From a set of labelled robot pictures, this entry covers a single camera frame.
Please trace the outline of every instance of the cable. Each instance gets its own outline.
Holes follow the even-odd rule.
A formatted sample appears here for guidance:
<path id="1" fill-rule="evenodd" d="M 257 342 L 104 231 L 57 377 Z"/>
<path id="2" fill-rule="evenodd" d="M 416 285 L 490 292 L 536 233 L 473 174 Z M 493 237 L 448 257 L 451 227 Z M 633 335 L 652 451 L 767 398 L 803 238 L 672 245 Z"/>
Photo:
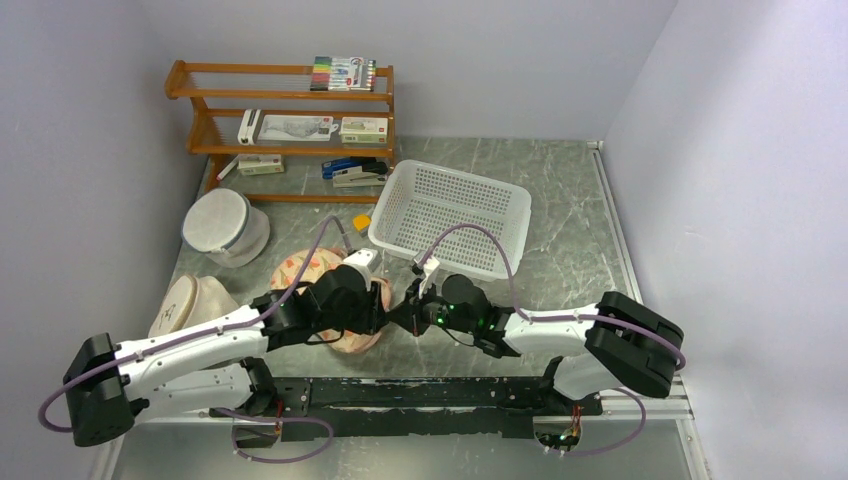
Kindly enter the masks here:
<path id="1" fill-rule="evenodd" d="M 315 425 L 321 425 L 327 430 L 327 440 L 323 445 L 316 448 L 315 450 L 301 455 L 299 457 L 292 458 L 262 458 L 262 457 L 254 457 L 253 455 L 248 455 L 244 453 L 241 449 L 238 448 L 238 442 L 236 441 L 236 428 L 233 428 L 233 432 L 230 435 L 230 439 L 233 444 L 233 453 L 238 455 L 241 458 L 244 458 L 248 461 L 259 462 L 259 463 L 271 463 L 271 464 L 284 464 L 284 463 L 295 463 L 303 460 L 309 460 L 310 458 L 320 454 L 324 450 L 330 447 L 330 444 L 333 443 L 333 438 L 335 438 L 335 431 L 333 430 L 333 426 L 329 423 L 321 420 L 320 418 L 315 417 L 251 417 L 249 415 L 243 415 L 238 412 L 234 412 L 228 408 L 216 408 L 218 412 L 232 418 L 236 418 L 239 420 L 247 420 L 248 422 L 256 422 L 262 424 L 274 424 L 274 423 L 312 423 Z"/>
<path id="2" fill-rule="evenodd" d="M 321 242 L 321 238 L 324 237 L 324 233 L 327 231 L 327 227 L 330 225 L 330 222 L 336 223 L 336 226 L 339 227 L 339 231 L 342 234 L 342 239 L 344 241 L 345 247 L 347 248 L 348 251 L 352 250 L 350 240 L 348 239 L 347 233 L 345 232 L 344 227 L 342 226 L 342 222 L 339 221 L 338 217 L 336 217 L 335 215 L 328 216 L 321 223 L 321 230 L 318 232 L 318 238 L 315 239 L 315 243 L 312 244 L 312 247 L 309 249 L 309 252 L 306 254 L 306 258 L 304 259 L 303 265 L 301 265 L 300 270 L 297 272 L 297 275 L 295 275 L 294 280 L 292 281 L 291 285 L 289 285 L 289 288 L 286 289 L 285 293 L 283 293 L 283 295 L 280 297 L 280 299 L 277 300 L 276 302 L 274 302 L 274 304 L 271 305 L 270 308 L 268 308 L 267 310 L 262 312 L 262 314 L 258 315 L 256 318 L 246 320 L 244 322 L 225 325 L 223 327 L 223 331 L 226 332 L 226 331 L 229 331 L 229 330 L 236 330 L 236 329 L 240 329 L 240 328 L 251 327 L 251 326 L 265 320 L 269 316 L 271 316 L 271 314 L 273 312 L 275 312 L 278 308 L 280 308 L 280 305 L 282 305 L 286 300 L 288 300 L 288 298 L 291 296 L 292 292 L 294 292 L 294 290 L 297 288 L 297 285 L 300 282 L 301 277 L 303 277 L 303 274 L 306 272 L 307 268 L 309 268 L 309 260 L 312 259 L 312 256 L 315 254 L 315 250 L 318 249 L 318 244 Z M 187 336 L 182 337 L 182 338 L 177 338 L 177 339 L 171 340 L 169 342 L 164 342 L 164 343 L 158 344 L 156 346 L 150 347 L 147 350 L 142 351 L 141 355 L 146 357 L 146 356 L 149 356 L 149 355 L 159 353 L 162 350 L 166 350 L 168 348 L 175 347 L 177 345 L 182 345 L 183 343 L 190 342 L 192 340 L 196 340 L 196 339 L 201 338 L 201 337 L 205 337 L 206 335 L 210 335 L 210 334 L 216 334 L 217 335 L 218 333 L 219 333 L 219 331 L 218 331 L 217 327 L 207 328 L 205 330 L 200 330 L 198 332 L 195 332 L 191 335 L 187 335 Z M 51 431 L 54 431 L 54 432 L 71 433 L 73 431 L 73 428 L 63 427 L 61 425 L 56 425 L 55 423 L 52 423 L 50 420 L 47 419 L 47 409 L 50 407 L 50 405 L 53 402 L 55 402 L 56 399 L 58 399 L 59 397 L 61 397 L 65 393 L 67 393 L 70 389 L 81 384 L 82 382 L 85 382 L 86 380 L 88 380 L 88 379 L 90 379 L 90 378 L 92 378 L 96 375 L 99 375 L 100 373 L 103 373 L 106 370 L 118 367 L 118 366 L 123 365 L 125 363 L 134 362 L 138 358 L 139 358 L 138 353 L 132 353 L 130 355 L 127 355 L 126 357 L 117 358 L 115 360 L 106 362 L 103 365 L 95 367 L 95 368 L 83 373 L 82 375 L 72 379 L 68 383 L 62 385 L 61 388 L 59 388 L 58 390 L 56 390 L 55 392 L 50 394 L 50 396 L 48 396 L 47 399 L 45 399 L 44 402 L 42 402 L 41 406 L 38 407 L 38 423 L 40 423 L 41 426 L 43 426 L 44 428 L 51 430 Z"/>
<path id="3" fill-rule="evenodd" d="M 632 398 L 634 402 L 636 402 L 636 405 L 639 405 L 639 411 L 641 412 L 641 416 L 639 417 L 639 425 L 632 432 L 630 432 L 629 435 L 627 435 L 626 437 L 622 438 L 621 440 L 619 440 L 615 443 L 611 443 L 611 444 L 606 445 L 604 447 L 594 448 L 592 450 L 586 450 L 586 451 L 567 452 L 567 451 L 559 450 L 559 449 L 556 449 L 556 448 L 545 447 L 543 445 L 540 445 L 540 446 L 545 448 L 546 451 L 549 448 L 550 448 L 550 450 L 556 450 L 556 451 L 559 452 L 560 455 L 563 455 L 563 456 L 566 456 L 566 457 L 591 457 L 593 455 L 600 455 L 602 453 L 607 453 L 609 451 L 615 450 L 616 448 L 621 447 L 623 445 L 626 445 L 626 444 L 630 443 L 631 441 L 633 441 L 634 438 L 638 437 L 639 434 L 642 433 L 642 429 L 645 428 L 645 423 L 648 420 L 648 411 L 645 410 L 645 404 L 642 403 L 642 400 L 640 400 L 639 397 L 637 397 L 635 393 L 631 392 L 630 390 L 626 390 L 624 388 L 613 388 L 613 390 L 615 390 L 616 392 L 620 392 L 620 393 L 627 395 L 628 397 Z M 536 442 L 536 441 L 534 441 L 533 443 L 535 445 L 539 445 L 539 443 Z"/>
<path id="4" fill-rule="evenodd" d="M 674 356 L 674 358 L 677 361 L 677 366 L 676 366 L 675 370 L 682 370 L 683 367 L 686 366 L 686 357 L 683 355 L 683 352 L 681 352 L 680 349 L 677 348 L 676 346 L 674 346 L 671 342 L 669 342 L 668 340 L 662 338 L 661 336 L 657 335 L 656 333 L 654 333 L 654 332 L 652 332 L 652 331 L 650 331 L 646 328 L 640 327 L 639 325 L 634 325 L 632 323 L 625 322 L 623 320 L 619 320 L 617 318 L 605 317 L 603 315 L 580 315 L 579 319 L 574 315 L 553 315 L 553 316 L 549 316 L 549 317 L 532 317 L 531 318 L 530 315 L 528 315 L 527 312 L 522 310 L 521 307 L 518 305 L 518 298 L 516 296 L 516 291 L 515 291 L 515 279 L 513 277 L 512 268 L 510 268 L 510 266 L 509 266 L 509 260 L 507 259 L 506 252 L 504 251 L 503 246 L 501 246 L 498 239 L 495 238 L 494 235 L 492 235 L 492 232 L 488 231 L 487 229 L 485 229 L 484 227 L 481 227 L 479 225 L 473 225 L 473 224 L 470 224 L 470 223 L 461 223 L 459 225 L 454 225 L 453 227 L 450 227 L 447 230 L 445 230 L 444 232 L 442 232 L 442 234 L 439 235 L 436 238 L 436 240 L 433 242 L 433 244 L 430 246 L 430 248 L 428 248 L 427 251 L 424 252 L 424 256 L 421 257 L 421 260 L 419 260 L 419 262 L 418 262 L 418 267 L 423 268 L 424 263 L 426 263 L 427 259 L 429 259 L 430 256 L 433 255 L 433 252 L 436 250 L 436 247 L 439 245 L 439 243 L 441 243 L 442 240 L 444 240 L 445 237 L 447 237 L 451 232 L 453 232 L 454 230 L 459 230 L 461 228 L 471 228 L 471 229 L 477 230 L 477 231 L 483 233 L 484 235 L 486 235 L 487 237 L 489 237 L 489 239 L 492 241 L 492 243 L 495 244 L 495 247 L 498 249 L 498 252 L 500 252 L 500 254 L 501 254 L 501 258 L 503 259 L 504 268 L 506 268 L 506 278 L 507 278 L 507 281 L 509 282 L 509 292 L 510 292 L 510 296 L 512 297 L 512 306 L 515 309 L 515 313 L 518 314 L 519 317 L 523 318 L 524 320 L 530 321 L 530 322 L 563 322 L 563 321 L 564 322 L 571 322 L 571 321 L 575 321 L 575 320 L 594 320 L 596 322 L 614 325 L 616 327 L 623 328 L 625 330 L 630 330 L 630 331 L 633 331 L 633 332 L 638 333 L 640 335 L 643 335 L 645 337 L 648 337 L 651 340 L 653 340 L 653 341 L 659 343 L 660 345 L 662 345 L 663 347 L 665 347 L 669 352 L 671 352 L 671 354 Z"/>
<path id="5" fill-rule="evenodd" d="M 453 339 L 453 341 L 454 341 L 454 342 L 456 342 L 456 343 L 458 343 L 458 344 L 460 344 L 460 345 L 465 345 L 466 347 L 472 347 L 472 348 L 474 347 L 474 345 L 472 345 L 472 344 L 470 344 L 470 343 L 461 342 L 458 338 L 454 337 L 454 336 L 453 336 L 453 334 L 452 334 L 452 333 L 450 333 L 450 331 L 449 331 L 447 328 L 443 328 L 443 329 L 442 329 L 442 331 L 443 331 L 443 332 L 445 332 L 445 333 L 447 333 L 447 334 L 448 334 L 448 336 L 449 336 L 449 337 L 451 337 L 451 338 Z"/>

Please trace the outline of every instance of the light purple wall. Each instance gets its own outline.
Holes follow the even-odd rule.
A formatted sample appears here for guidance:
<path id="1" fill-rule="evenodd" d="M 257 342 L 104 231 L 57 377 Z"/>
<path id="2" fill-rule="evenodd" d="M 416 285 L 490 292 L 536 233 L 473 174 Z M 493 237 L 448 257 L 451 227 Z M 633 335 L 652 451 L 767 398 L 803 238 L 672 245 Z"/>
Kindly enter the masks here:
<path id="1" fill-rule="evenodd" d="M 186 61 L 393 64 L 398 131 L 602 138 L 676 0 L 142 0 Z"/>
<path id="2" fill-rule="evenodd" d="M 171 61 L 131 1 L 0 6 L 0 478 L 88 475 L 95 450 L 38 404 L 88 336 L 146 333 L 168 286 L 201 167 Z"/>
<path id="3" fill-rule="evenodd" d="M 606 137 L 716 479 L 848 478 L 848 4 L 680 0 Z"/>

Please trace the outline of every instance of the gray marble surface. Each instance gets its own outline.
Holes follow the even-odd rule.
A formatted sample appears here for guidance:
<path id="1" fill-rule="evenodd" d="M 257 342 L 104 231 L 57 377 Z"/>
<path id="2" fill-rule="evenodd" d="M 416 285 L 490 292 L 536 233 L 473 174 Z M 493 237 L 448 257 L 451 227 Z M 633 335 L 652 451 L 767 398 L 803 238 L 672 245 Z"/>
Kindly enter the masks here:
<path id="1" fill-rule="evenodd" d="M 533 199 L 524 257 L 516 275 L 522 307 L 555 310 L 586 305 L 607 290 L 625 290 L 624 270 L 616 250 L 597 170 L 585 142 L 477 138 L 400 138 L 402 159 L 430 162 L 526 188 Z M 340 193 L 321 179 L 318 157 L 286 159 L 285 174 L 242 177 L 230 174 L 222 186 L 250 193 Z M 371 187 L 348 189 L 351 195 L 377 194 Z M 265 293 L 271 273 L 288 255 L 308 248 L 317 225 L 338 216 L 352 229 L 354 216 L 370 206 L 345 204 L 256 204 L 271 219 L 271 238 L 263 252 L 239 269 L 219 267 L 183 245 L 175 276 L 190 273 L 217 277 L 240 303 Z M 323 246 L 340 246 L 330 229 Z M 367 238 L 352 234 L 355 247 Z M 384 256 L 382 267 L 395 298 L 413 278 L 409 262 Z M 509 303 L 506 281 L 483 283 L 492 302 Z M 327 346 L 293 346 L 270 352 L 266 361 L 276 376 L 501 376 L 541 375 L 551 354 L 520 359 L 493 359 L 456 344 L 431 329 L 414 338 L 390 325 L 369 351 L 345 355 Z"/>

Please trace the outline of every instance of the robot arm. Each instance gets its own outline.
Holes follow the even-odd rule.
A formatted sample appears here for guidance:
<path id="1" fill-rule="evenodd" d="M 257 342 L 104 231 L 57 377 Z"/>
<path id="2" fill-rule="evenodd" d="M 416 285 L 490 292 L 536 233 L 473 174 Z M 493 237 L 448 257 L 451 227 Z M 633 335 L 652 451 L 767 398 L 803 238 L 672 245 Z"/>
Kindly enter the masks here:
<path id="1" fill-rule="evenodd" d="M 438 295 L 432 285 L 438 265 L 428 262 L 431 268 L 419 272 L 426 278 L 417 278 L 404 301 L 387 313 L 380 301 L 380 284 L 371 280 L 378 263 L 375 251 L 360 250 L 279 307 L 282 292 L 275 291 L 222 318 L 168 335 L 117 345 L 108 334 L 90 338 L 65 383 L 106 362 L 133 354 L 137 358 L 68 389 L 75 443 L 100 444 L 136 422 L 196 409 L 238 408 L 248 415 L 260 414 L 278 398 L 274 379 L 261 360 L 265 352 L 307 343 L 327 329 L 374 334 L 388 323 L 414 335 L 430 326 L 468 333 L 475 347 L 496 358 L 534 352 L 563 355 L 552 361 L 548 370 L 555 370 L 547 380 L 552 381 L 555 395 L 570 400 L 621 385 L 649 396 L 668 395 L 675 359 L 650 339 L 589 320 L 544 321 L 565 314 L 614 315 L 679 347 L 682 332 L 676 326 L 619 293 L 607 292 L 597 305 L 580 309 L 532 312 L 531 321 L 511 308 L 490 304 L 482 289 L 461 275 L 448 277 Z M 268 313 L 264 321 L 250 325 L 264 313 Z M 218 333 L 201 334 L 210 330 Z M 164 343 L 173 346 L 143 355 L 145 349 Z"/>

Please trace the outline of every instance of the white box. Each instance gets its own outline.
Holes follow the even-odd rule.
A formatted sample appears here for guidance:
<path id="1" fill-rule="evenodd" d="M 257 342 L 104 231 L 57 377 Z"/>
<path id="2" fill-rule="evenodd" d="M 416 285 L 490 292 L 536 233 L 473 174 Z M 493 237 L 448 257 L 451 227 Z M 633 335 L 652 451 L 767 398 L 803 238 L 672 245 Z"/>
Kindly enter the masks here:
<path id="1" fill-rule="evenodd" d="M 342 143 L 383 143 L 389 136 L 389 119 L 344 117 L 339 129 Z"/>
<path id="2" fill-rule="evenodd" d="M 263 175 L 286 171 L 282 155 L 241 153 L 236 156 L 238 171 L 242 175 Z"/>

